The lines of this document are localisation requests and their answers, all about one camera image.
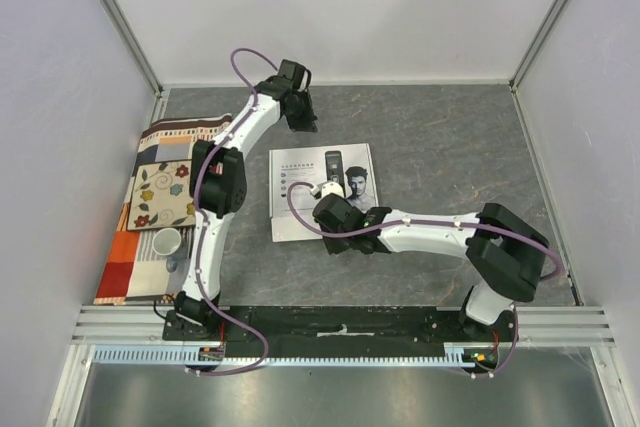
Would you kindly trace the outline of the white clipper kit box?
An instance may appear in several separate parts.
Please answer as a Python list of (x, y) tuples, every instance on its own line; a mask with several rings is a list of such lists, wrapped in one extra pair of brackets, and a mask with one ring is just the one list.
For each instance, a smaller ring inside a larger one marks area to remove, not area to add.
[(313, 224), (320, 198), (336, 193), (365, 212), (378, 205), (370, 146), (367, 143), (277, 149), (269, 152), (271, 237), (275, 243), (318, 240), (300, 223)]

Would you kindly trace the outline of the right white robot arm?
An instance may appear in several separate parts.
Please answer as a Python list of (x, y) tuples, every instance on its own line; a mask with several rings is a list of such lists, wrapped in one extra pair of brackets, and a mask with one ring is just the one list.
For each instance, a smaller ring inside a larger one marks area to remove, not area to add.
[(389, 207), (363, 213), (330, 194), (319, 201), (312, 216), (332, 254), (426, 252), (468, 260), (481, 281), (471, 288), (457, 324), (473, 341), (489, 334), (513, 303), (534, 299), (549, 251), (542, 234), (496, 203), (457, 216), (410, 214)]

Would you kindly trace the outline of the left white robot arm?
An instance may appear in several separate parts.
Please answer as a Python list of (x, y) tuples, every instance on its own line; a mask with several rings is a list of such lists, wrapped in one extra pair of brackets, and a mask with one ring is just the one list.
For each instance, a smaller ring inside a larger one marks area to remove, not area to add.
[(189, 270), (175, 310), (198, 340), (211, 339), (219, 329), (220, 317), (212, 307), (221, 290), (226, 236), (248, 191), (245, 156), (282, 118), (294, 132), (317, 130), (310, 80), (305, 66), (283, 60), (276, 74), (252, 87), (246, 106), (227, 128), (214, 140), (199, 140), (192, 148), (190, 195), (196, 225)]

